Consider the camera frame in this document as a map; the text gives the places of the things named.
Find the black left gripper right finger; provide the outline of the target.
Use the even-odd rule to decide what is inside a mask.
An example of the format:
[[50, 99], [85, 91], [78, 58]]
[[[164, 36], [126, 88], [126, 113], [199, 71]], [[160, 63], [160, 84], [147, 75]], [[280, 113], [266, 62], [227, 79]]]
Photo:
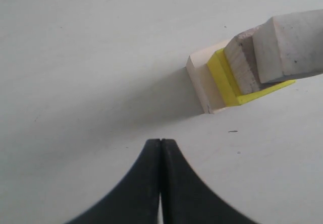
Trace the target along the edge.
[[175, 140], [161, 140], [164, 223], [255, 223], [215, 194], [189, 165]]

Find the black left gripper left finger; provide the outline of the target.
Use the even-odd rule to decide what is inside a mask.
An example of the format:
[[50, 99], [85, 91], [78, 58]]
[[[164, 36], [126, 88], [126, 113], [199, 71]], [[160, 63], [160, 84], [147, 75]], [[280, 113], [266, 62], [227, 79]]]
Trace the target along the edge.
[[160, 157], [160, 140], [147, 140], [121, 181], [69, 223], [158, 223]]

